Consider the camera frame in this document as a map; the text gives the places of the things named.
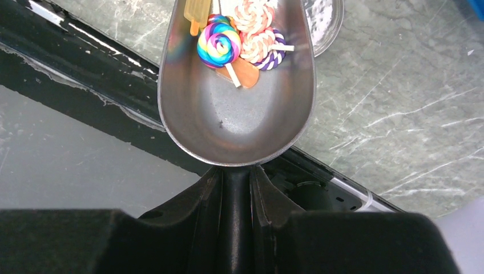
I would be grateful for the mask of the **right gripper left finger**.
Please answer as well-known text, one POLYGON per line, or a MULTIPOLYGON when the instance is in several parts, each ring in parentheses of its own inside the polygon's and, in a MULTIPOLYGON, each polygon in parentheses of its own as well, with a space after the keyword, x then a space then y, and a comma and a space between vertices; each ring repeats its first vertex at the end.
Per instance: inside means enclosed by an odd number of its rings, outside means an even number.
POLYGON ((222 172, 134 218, 118 209, 3 209, 2 273, 214 273, 222 172))

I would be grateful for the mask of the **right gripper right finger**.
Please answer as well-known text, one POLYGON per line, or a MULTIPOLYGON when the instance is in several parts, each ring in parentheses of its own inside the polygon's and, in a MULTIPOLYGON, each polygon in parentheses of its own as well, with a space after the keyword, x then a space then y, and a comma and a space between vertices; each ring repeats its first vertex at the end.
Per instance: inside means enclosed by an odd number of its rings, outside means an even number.
POLYGON ((250 173, 255 273, 458 273, 417 213, 305 211, 260 167, 250 173))

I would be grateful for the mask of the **metal scoop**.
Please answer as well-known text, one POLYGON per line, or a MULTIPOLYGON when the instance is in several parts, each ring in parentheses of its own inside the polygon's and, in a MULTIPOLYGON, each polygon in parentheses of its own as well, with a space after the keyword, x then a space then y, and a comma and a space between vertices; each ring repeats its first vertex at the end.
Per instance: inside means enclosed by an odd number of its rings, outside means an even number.
POLYGON ((187 272, 283 273, 278 231, 302 208, 271 183, 261 165, 302 135, 314 107, 316 73, 304 5, 276 2, 276 24, 296 51, 251 89, 235 88, 202 64, 184 6, 176 1, 172 10, 158 108, 171 139, 212 165, 187 272))

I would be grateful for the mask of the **orange popsicle candy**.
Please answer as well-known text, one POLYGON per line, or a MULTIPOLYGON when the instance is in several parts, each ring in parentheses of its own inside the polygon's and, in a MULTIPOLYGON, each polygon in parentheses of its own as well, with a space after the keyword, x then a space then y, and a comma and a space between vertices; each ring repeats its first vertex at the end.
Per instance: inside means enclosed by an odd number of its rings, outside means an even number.
POLYGON ((231 65, 242 87, 252 88, 256 85, 260 75, 260 70, 256 66, 242 58, 237 58, 231 65))

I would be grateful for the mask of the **purple white swirl lollipop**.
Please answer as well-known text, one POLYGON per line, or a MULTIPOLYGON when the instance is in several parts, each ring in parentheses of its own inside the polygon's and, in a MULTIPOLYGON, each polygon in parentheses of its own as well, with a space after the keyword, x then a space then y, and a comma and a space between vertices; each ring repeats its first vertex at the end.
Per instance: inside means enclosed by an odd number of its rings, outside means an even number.
MULTIPOLYGON (((281 32, 277 29, 273 29, 271 27, 267 28, 267 31, 272 31, 275 36, 275 44, 282 44, 286 45, 286 40, 281 32)), ((278 65, 280 65, 285 58, 285 51, 282 50, 271 50, 268 55, 261 61, 256 62, 253 65, 262 71, 268 71, 271 69, 275 69, 278 65)))

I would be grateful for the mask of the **pink white swirl lollipop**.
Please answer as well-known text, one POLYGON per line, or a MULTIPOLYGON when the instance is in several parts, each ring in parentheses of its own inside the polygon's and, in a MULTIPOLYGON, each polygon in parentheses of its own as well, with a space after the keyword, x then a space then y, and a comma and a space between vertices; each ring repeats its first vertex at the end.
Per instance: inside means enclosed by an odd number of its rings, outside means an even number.
POLYGON ((295 50, 293 45, 286 44, 282 33, 272 27, 252 36, 241 32, 240 39, 240 57, 252 64, 261 63, 271 53, 295 50))

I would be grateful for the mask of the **rainbow swirl lollipop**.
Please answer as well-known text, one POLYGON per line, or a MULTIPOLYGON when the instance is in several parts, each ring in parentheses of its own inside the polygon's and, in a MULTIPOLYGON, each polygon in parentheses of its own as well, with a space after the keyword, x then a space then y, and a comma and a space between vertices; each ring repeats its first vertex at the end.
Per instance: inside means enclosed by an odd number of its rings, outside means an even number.
POLYGON ((232 67, 240 56, 241 39, 228 17, 211 14, 208 24, 200 32, 197 40, 197 53, 200 60, 212 69, 225 67, 236 87, 241 83, 232 67))

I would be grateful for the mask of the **yellow popsicle candy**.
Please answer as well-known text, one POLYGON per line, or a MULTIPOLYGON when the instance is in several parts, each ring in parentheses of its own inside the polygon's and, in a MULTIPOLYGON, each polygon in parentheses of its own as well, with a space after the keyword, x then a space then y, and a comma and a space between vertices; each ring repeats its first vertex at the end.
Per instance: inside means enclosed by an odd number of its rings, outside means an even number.
POLYGON ((197 36, 206 27, 211 6, 211 0, 186 0, 184 17, 190 22, 189 33, 197 36))

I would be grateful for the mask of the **clear round lid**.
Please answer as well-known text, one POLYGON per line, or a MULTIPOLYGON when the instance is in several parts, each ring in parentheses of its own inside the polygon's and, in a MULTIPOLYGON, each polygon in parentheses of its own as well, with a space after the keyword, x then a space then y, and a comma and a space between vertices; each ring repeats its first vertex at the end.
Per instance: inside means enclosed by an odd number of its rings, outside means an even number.
POLYGON ((303 1, 313 44, 314 56, 320 56, 336 39, 344 18, 343 0, 303 1))

